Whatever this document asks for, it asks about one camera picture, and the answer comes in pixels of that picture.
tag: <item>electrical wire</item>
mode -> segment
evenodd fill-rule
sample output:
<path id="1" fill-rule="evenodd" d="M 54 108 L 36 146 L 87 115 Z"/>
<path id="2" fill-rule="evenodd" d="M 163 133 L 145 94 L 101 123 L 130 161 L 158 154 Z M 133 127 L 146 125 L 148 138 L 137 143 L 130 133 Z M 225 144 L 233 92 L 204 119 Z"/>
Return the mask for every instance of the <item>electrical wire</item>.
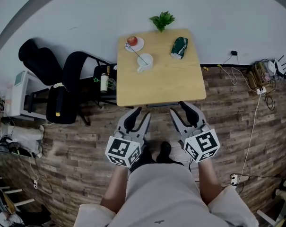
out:
<path id="1" fill-rule="evenodd" d="M 231 81 L 231 83 L 232 83 L 233 85 L 236 85 L 236 84 L 237 84 L 237 77 L 234 75 L 233 70 L 237 70 L 237 71 L 239 71 L 239 72 L 241 73 L 241 75 L 242 75 L 243 79 L 245 80 L 245 82 L 246 82 L 246 84 L 247 84 L 248 88 L 249 88 L 251 91 L 253 91 L 253 92 L 257 93 L 256 91 L 254 91 L 254 90 L 249 86 L 249 83 L 247 82 L 246 78 L 244 77 L 243 73 L 242 73 L 240 70 L 238 70 L 238 69 L 236 69 L 236 68 L 234 68 L 234 67 L 231 67 L 232 74 L 233 74 L 233 76 L 235 77 L 235 83 L 234 83 L 234 82 L 232 81 L 232 79 L 231 79 L 230 74 L 229 74 L 227 71 L 225 71 L 225 70 L 224 70 L 224 68 L 223 68 L 222 66 L 220 66 L 220 68 L 221 68 L 225 73 L 227 73 L 227 74 L 228 74 L 228 76 L 229 76 L 229 78 L 230 78 L 230 81 Z"/>
<path id="2" fill-rule="evenodd" d="M 249 180 L 251 180 L 251 177 L 259 177 L 259 178 L 269 178 L 269 177 L 275 177 L 275 178 L 279 178 L 279 179 L 282 179 L 283 177 L 280 175 L 280 174 L 277 174 L 277 175 L 270 175 L 270 176 L 258 176 L 258 175 L 246 175 L 246 174 L 240 174 L 240 173 L 232 173 L 232 174 L 230 174 L 230 179 L 232 180 L 232 179 L 234 179 L 234 177 L 232 177 L 233 175 L 240 175 L 241 177 L 242 176 L 247 176 L 248 177 L 248 179 L 247 179 L 247 181 L 249 181 Z M 237 186 L 239 186 L 239 185 L 243 185 L 243 187 L 242 187 L 242 189 L 240 190 L 240 192 L 238 193 L 238 195 L 240 195 L 242 192 L 243 192 L 243 188 L 244 188 L 244 186 L 245 186 L 245 184 L 244 184 L 244 182 L 242 182 L 242 183 L 238 183 L 238 184 L 230 184 L 230 185 L 233 185 L 233 186 L 235 186 L 235 187 L 237 187 Z"/>
<path id="3" fill-rule="evenodd" d="M 245 169 L 246 161 L 247 161 L 248 154 L 249 154 L 249 149 L 250 149 L 251 139 L 252 139 L 253 130 L 254 130 L 254 126 L 255 126 L 256 113 L 257 113 L 258 106 L 259 106 L 259 104 L 260 104 L 260 98 L 261 98 L 261 93 L 260 93 L 260 97 L 259 97 L 259 99 L 258 99 L 258 103 L 257 103 L 256 110 L 255 110 L 254 121 L 253 121 L 253 127 L 252 127 L 252 131 L 251 131 L 250 139 L 249 139 L 249 145 L 248 145 L 248 150 L 247 150 L 246 159 L 245 159 L 245 162 L 244 162 L 244 164 L 243 164 L 242 174 L 243 174 L 243 171 L 244 171 L 244 169 Z"/>
<path id="4" fill-rule="evenodd" d="M 8 114 L 5 111 L 2 111 L 4 114 L 6 114 L 6 116 L 9 118 L 10 121 L 13 122 L 14 126 L 16 126 L 15 122 L 11 119 L 11 117 L 8 116 Z"/>
<path id="5" fill-rule="evenodd" d="M 227 60 L 225 60 L 225 62 L 222 65 L 224 65 L 228 60 L 230 60 L 231 57 L 232 57 L 232 55 L 230 55 L 230 57 Z"/>
<path id="6" fill-rule="evenodd" d="M 43 175 L 43 174 L 40 173 L 39 166 L 38 166 L 38 163 L 37 163 L 37 159 L 36 159 L 36 158 L 35 158 L 35 164 L 36 164 L 36 166 L 37 166 L 38 174 L 45 178 L 45 180 L 47 181 L 47 183 L 48 183 L 48 185 L 49 185 L 49 187 L 50 187 L 50 189 L 51 189 L 51 192 L 47 192 L 47 191 L 45 191 L 45 190 L 43 190 L 43 189 L 41 189 L 41 191 L 43 191 L 43 192 L 45 192 L 45 193 L 47 193 L 47 194 L 53 194 L 52 185 L 51 185 L 50 182 L 48 181 L 47 177 L 46 177 L 45 175 Z"/>
<path id="7" fill-rule="evenodd" d="M 30 175 L 28 169 L 24 166 L 23 161 L 21 160 L 21 157 L 20 157 L 20 156 L 19 156 L 19 160 L 21 161 L 21 164 L 22 164 L 23 168 L 25 168 L 25 170 L 27 171 L 29 177 L 31 178 L 31 175 Z M 41 196 L 41 199 L 42 199 L 44 205 L 47 206 L 47 204 L 46 204 L 46 202 L 45 202 L 45 200 L 44 200 L 44 198 L 43 198 L 41 192 L 40 192 L 40 191 L 38 191 L 38 192 L 39 192 L 39 194 L 40 194 L 40 196 Z M 49 208 L 47 208 L 47 209 L 48 209 L 49 211 L 51 211 L 52 213 L 54 213 L 54 214 L 58 217 L 58 219 L 59 219 L 60 222 L 62 223 L 62 226 L 65 226 L 65 225 L 64 225 L 64 222 L 62 221 L 62 219 L 60 218 L 60 216 L 59 216 L 56 212 L 54 212 L 53 210 L 51 210 L 51 209 L 49 209 Z"/>
<path id="8" fill-rule="evenodd" d="M 191 164 L 192 164 L 192 162 L 193 162 L 193 159 L 191 158 L 190 161 L 189 161 L 189 167 L 188 167 L 190 172 L 191 172 Z"/>
<path id="9" fill-rule="evenodd" d="M 232 83 L 233 85 L 236 85 L 236 84 L 237 84 L 237 77 L 234 75 L 233 69 L 234 69 L 234 70 L 237 70 L 238 72 L 240 72 L 241 75 L 242 75 L 242 77 L 243 77 L 243 79 L 245 80 L 245 82 L 246 82 L 248 88 L 249 88 L 251 91 L 253 91 L 253 92 L 256 93 L 256 91 L 254 91 L 254 90 L 249 86 L 249 83 L 247 82 L 246 78 L 244 77 L 243 73 L 242 73 L 240 70 L 238 70 L 238 69 L 236 69 L 236 68 L 234 68 L 234 67 L 231 67 L 231 72 L 232 72 L 232 75 L 233 75 L 234 78 L 235 78 L 235 82 L 232 81 L 231 75 L 230 75 L 226 70 L 224 70 L 224 68 L 223 68 L 222 66 L 223 66 L 228 60 L 230 60 L 231 57 L 232 57 L 232 55 L 230 55 L 230 57 L 229 57 L 227 60 L 225 60 L 225 62 L 224 62 L 223 64 L 217 65 L 217 66 L 219 66 L 225 73 L 228 74 L 228 76 L 229 76 L 229 78 L 230 78 L 230 81 L 231 81 L 231 83 Z"/>
<path id="10" fill-rule="evenodd" d="M 274 87 L 270 92 L 265 93 L 265 103 L 268 107 L 269 110 L 274 111 L 275 109 L 275 101 L 273 100 L 272 96 L 269 96 L 270 93 L 272 93 L 276 89 L 277 81 L 276 78 L 274 77 Z"/>
<path id="11" fill-rule="evenodd" d="M 42 125 L 52 125 L 52 124 L 54 124 L 54 123 L 44 123 Z"/>
<path id="12" fill-rule="evenodd" d="M 33 171 L 33 173 L 36 175 L 37 179 L 35 179 L 35 181 L 38 181 L 39 180 L 39 176 L 35 173 L 35 171 L 33 170 L 33 167 L 31 166 L 31 157 L 29 158 L 29 165 L 30 165 L 30 168 L 31 170 Z"/>

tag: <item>mug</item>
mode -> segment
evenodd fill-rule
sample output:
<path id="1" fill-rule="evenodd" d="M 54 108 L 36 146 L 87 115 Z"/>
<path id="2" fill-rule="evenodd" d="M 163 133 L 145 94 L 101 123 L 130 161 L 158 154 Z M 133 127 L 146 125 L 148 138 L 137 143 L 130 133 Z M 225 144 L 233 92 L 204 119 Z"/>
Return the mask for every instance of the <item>mug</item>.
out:
<path id="1" fill-rule="evenodd" d="M 141 54 L 140 57 L 138 57 L 138 73 L 141 73 L 145 70 L 150 70 L 153 67 L 153 58 L 150 54 Z"/>

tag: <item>plug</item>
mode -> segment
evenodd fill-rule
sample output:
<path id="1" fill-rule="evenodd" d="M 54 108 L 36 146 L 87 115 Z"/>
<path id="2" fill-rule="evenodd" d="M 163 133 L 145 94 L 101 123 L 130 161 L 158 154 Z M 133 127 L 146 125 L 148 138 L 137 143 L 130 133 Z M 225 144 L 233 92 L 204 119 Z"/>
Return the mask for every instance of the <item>plug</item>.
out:
<path id="1" fill-rule="evenodd" d="M 231 51 L 231 54 L 237 56 L 237 51 Z"/>
<path id="2" fill-rule="evenodd" d="M 259 94 L 265 94 L 265 93 L 267 92 L 267 90 L 266 90 L 265 87 L 262 87 L 262 88 L 261 88 L 261 91 L 260 91 L 260 89 L 258 88 L 258 89 L 256 89 L 256 92 L 257 92 L 257 95 L 259 95 Z"/>
<path id="3" fill-rule="evenodd" d="M 237 175 L 236 175 L 236 174 L 233 174 L 233 175 L 231 176 L 231 185 L 232 185 L 234 188 L 236 188 L 236 186 L 237 186 Z"/>
<path id="4" fill-rule="evenodd" d="M 38 180 L 34 180 L 34 188 L 38 189 Z"/>

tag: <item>table top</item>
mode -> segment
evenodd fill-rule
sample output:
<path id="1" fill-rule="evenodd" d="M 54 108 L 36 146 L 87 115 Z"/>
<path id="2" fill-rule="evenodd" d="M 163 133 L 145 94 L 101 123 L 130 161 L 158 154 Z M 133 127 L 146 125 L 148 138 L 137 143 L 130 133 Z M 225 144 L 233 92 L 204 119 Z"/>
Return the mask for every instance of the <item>table top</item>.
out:
<path id="1" fill-rule="evenodd" d="M 142 50 L 153 57 L 153 69 L 138 73 L 137 55 L 125 49 L 129 36 L 118 41 L 118 106 L 160 104 L 206 98 L 203 76 L 191 33 L 188 29 L 169 29 L 135 34 L 145 40 Z M 181 60 L 170 53 L 178 37 L 188 38 Z"/>

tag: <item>white plate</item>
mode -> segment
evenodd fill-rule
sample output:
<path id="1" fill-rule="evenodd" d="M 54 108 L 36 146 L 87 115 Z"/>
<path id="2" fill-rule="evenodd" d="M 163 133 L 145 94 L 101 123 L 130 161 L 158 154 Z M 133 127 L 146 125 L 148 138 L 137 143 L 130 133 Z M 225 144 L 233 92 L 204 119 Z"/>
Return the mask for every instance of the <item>white plate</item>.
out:
<path id="1" fill-rule="evenodd" d="M 143 49 L 144 47 L 144 40 L 141 37 L 137 37 L 138 38 L 138 43 L 135 46 L 132 46 L 132 49 L 127 47 L 127 44 L 125 43 L 125 49 L 129 52 L 133 52 L 133 51 L 139 51 L 141 49 Z"/>

